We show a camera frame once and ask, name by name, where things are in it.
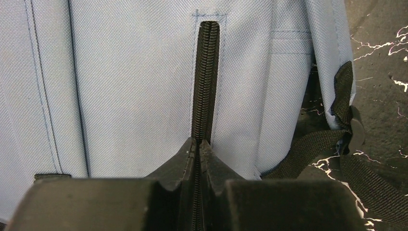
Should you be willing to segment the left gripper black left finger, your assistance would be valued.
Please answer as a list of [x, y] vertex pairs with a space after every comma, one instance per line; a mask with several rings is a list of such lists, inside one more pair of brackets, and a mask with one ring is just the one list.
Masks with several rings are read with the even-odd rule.
[[196, 141], [144, 178], [38, 180], [9, 231], [189, 231]]

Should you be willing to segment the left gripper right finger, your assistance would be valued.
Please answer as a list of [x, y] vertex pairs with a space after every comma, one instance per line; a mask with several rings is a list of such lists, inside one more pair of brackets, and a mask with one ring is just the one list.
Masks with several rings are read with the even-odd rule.
[[205, 231], [362, 231], [351, 193], [329, 180], [245, 180], [199, 146]]

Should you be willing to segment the blue student backpack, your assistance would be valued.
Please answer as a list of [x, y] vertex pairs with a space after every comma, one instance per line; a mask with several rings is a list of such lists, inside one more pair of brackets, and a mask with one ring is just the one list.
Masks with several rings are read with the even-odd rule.
[[405, 0], [3, 0], [0, 228], [38, 180], [134, 179], [196, 141], [245, 180], [329, 180], [408, 228]]

